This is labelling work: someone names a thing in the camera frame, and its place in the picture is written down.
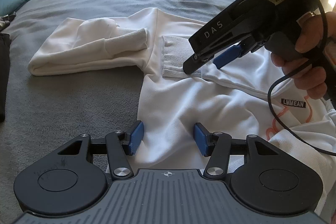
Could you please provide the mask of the person right hand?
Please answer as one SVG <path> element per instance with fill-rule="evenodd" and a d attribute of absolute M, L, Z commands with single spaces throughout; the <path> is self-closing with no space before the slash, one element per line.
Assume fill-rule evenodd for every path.
<path fill-rule="evenodd" d="M 318 46 L 323 37 L 322 16 L 307 14 L 299 20 L 299 25 L 301 34 L 295 44 L 295 50 L 301 53 L 302 57 L 293 61 L 285 61 L 279 55 L 271 54 L 273 64 L 280 67 L 285 75 L 308 60 L 314 59 L 308 52 Z M 326 71 L 323 67 L 309 65 L 292 76 L 292 79 L 294 79 L 296 88 L 307 91 L 308 96 L 314 100 L 322 98 L 327 92 Z"/>

